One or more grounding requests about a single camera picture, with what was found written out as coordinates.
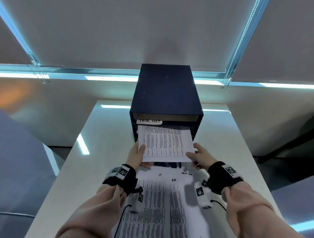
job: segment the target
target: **wrist strap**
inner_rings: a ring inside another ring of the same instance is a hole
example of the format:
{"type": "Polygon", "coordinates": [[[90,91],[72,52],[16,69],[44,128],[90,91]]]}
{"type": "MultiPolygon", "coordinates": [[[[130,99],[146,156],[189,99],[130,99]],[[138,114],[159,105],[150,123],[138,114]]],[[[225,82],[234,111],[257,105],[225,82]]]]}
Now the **wrist strap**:
{"type": "Polygon", "coordinates": [[[212,164],[209,169],[209,179],[207,186],[213,193],[221,195],[221,191],[225,187],[231,187],[236,183],[243,181],[240,174],[238,174],[234,168],[230,165],[226,165],[222,161],[218,161],[212,164]]]}
{"type": "Polygon", "coordinates": [[[136,171],[132,166],[123,164],[111,169],[102,184],[119,185],[128,196],[137,184],[136,171]]]}

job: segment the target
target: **cable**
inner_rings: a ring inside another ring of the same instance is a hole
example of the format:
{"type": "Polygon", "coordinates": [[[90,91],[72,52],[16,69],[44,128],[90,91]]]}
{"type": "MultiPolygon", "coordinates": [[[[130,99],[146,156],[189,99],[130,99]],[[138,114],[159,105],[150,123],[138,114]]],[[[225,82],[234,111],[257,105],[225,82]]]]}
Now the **cable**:
{"type": "Polygon", "coordinates": [[[218,203],[220,206],[222,206],[222,208],[223,208],[225,211],[227,211],[227,209],[226,209],[220,202],[218,202],[218,201],[216,201],[216,200],[210,200],[210,202],[211,202],[211,203],[212,203],[212,202],[218,203]]]}
{"type": "Polygon", "coordinates": [[[125,209],[126,209],[127,207],[131,207],[131,206],[132,206],[131,204],[126,205],[126,207],[123,209],[123,212],[121,213],[120,221],[119,221],[119,224],[118,224],[118,227],[117,227],[117,230],[116,230],[116,233],[115,233],[115,237],[114,237],[114,238],[116,238],[116,235],[117,235],[117,233],[118,233],[119,226],[120,226],[120,224],[121,224],[122,217],[123,217],[123,214],[124,214],[124,212],[125,212],[125,209]]]}
{"type": "Polygon", "coordinates": [[[33,216],[33,215],[22,214],[22,213],[12,213],[12,212],[0,212],[0,215],[35,218],[35,216],[33,216]]]}

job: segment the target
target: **hand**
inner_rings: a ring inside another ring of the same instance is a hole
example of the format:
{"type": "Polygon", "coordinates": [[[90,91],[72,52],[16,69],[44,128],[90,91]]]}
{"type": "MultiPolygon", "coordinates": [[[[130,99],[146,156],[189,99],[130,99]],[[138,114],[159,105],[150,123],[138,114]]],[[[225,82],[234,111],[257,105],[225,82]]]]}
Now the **hand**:
{"type": "Polygon", "coordinates": [[[208,171],[208,168],[217,162],[217,160],[199,143],[194,143],[194,147],[198,150],[195,153],[186,152],[186,156],[190,158],[192,161],[198,162],[202,168],[208,171]]]}
{"type": "Polygon", "coordinates": [[[143,166],[145,168],[149,168],[153,165],[152,162],[142,163],[143,161],[143,154],[145,151],[145,145],[143,144],[138,150],[138,141],[134,144],[132,149],[130,150],[129,156],[127,157],[127,165],[132,166],[135,170],[139,168],[139,166],[143,166]]]}

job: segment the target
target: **table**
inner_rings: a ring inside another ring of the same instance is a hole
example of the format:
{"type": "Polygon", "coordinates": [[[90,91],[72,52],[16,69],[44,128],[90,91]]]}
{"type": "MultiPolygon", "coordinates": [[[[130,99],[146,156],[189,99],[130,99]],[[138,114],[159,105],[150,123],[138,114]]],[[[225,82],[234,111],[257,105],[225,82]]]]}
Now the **table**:
{"type": "MultiPolygon", "coordinates": [[[[134,145],[129,109],[101,105],[130,106],[131,102],[96,103],[80,134],[89,154],[83,154],[76,141],[26,238],[53,238],[72,212],[96,193],[109,169],[125,163],[134,145]]],[[[204,111],[194,141],[218,160],[232,165],[281,216],[228,107],[224,104],[202,104],[202,107],[208,111],[204,111]]],[[[226,222],[225,211],[215,207],[211,215],[217,223],[214,225],[217,234],[235,237],[226,222]]]]}

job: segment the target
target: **sleeve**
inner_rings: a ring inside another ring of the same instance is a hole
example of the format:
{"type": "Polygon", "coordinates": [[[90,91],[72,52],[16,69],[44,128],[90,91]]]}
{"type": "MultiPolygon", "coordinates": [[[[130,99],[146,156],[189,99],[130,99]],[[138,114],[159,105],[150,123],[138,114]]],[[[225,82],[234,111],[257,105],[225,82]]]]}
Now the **sleeve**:
{"type": "Polygon", "coordinates": [[[59,229],[56,238],[108,238],[118,222],[126,193],[119,186],[102,185],[59,229]]]}
{"type": "Polygon", "coordinates": [[[237,237],[304,237],[277,216],[272,205],[247,182],[225,187],[221,195],[227,202],[227,221],[237,237]]]}

